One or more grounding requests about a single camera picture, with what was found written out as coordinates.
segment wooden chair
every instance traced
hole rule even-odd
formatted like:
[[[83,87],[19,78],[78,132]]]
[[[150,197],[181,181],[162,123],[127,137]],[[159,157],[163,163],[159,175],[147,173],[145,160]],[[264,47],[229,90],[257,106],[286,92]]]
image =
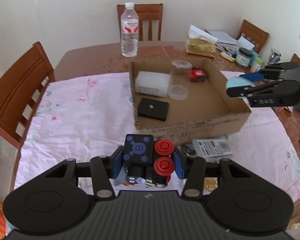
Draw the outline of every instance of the wooden chair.
[[[143,21],[149,21],[148,41],[152,41],[152,21],[159,21],[158,41],[161,38],[161,23],[162,23],[162,8],[163,4],[136,4],[134,9],[139,16],[139,41],[143,41]],[[121,37],[121,15],[124,12],[124,5],[117,5],[119,32]]]
[[[0,78],[0,135],[17,149],[20,149],[25,138],[37,106],[49,82],[55,81],[53,68],[40,42],[33,44],[20,59]],[[34,92],[40,95],[35,102]],[[23,111],[29,105],[32,113],[27,120]],[[22,136],[16,133],[20,123],[25,132]]]
[[[255,45],[254,51],[259,53],[266,43],[269,33],[261,30],[247,20],[243,20],[237,35],[237,39],[239,39],[241,36],[253,43]]]
[[[292,58],[291,58],[290,61],[292,61],[292,62],[297,62],[297,63],[300,64],[300,58],[299,58],[298,55],[295,54],[295,53],[292,55]]]

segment tiled floor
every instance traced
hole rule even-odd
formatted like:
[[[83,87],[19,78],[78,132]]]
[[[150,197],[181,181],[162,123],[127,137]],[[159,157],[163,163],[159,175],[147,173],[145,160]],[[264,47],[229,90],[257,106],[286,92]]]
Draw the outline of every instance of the tiled floor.
[[[13,166],[17,156],[17,149],[0,149],[0,203],[10,192]]]
[[[37,101],[39,93],[36,91],[32,98]],[[31,108],[26,106],[23,115],[27,119],[31,114]],[[24,127],[18,125],[16,132],[22,135]],[[0,137],[0,203],[3,202],[5,197],[10,192],[10,185],[12,179],[12,172],[14,163],[17,157],[18,150],[8,143],[3,137]]]

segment logo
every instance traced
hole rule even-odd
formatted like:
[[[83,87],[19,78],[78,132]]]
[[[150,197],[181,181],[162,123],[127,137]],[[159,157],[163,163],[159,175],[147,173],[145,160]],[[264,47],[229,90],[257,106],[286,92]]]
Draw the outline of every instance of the logo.
[[[274,104],[273,99],[259,99],[259,104]]]
[[[139,31],[139,21],[137,19],[122,21],[121,24],[125,33],[137,33]]]

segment white wall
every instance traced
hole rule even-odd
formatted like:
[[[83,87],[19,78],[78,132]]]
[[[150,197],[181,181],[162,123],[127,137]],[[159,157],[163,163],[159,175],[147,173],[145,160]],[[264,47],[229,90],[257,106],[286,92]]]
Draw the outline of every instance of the white wall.
[[[300,0],[248,0],[244,18],[270,34],[261,52],[267,60],[271,47],[282,54],[281,62],[300,57]]]
[[[162,40],[184,41],[190,24],[236,35],[242,0],[0,0],[0,76],[40,41],[55,67],[68,50],[119,42],[116,4],[163,3]]]

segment red roller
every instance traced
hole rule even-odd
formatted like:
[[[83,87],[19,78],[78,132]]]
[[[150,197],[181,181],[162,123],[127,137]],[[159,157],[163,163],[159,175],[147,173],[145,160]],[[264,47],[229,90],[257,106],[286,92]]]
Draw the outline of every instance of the red roller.
[[[174,171],[174,162],[169,157],[160,157],[154,162],[154,171],[160,176],[169,176]]]
[[[160,156],[169,156],[173,150],[174,145],[169,140],[159,140],[154,145],[154,151]]]

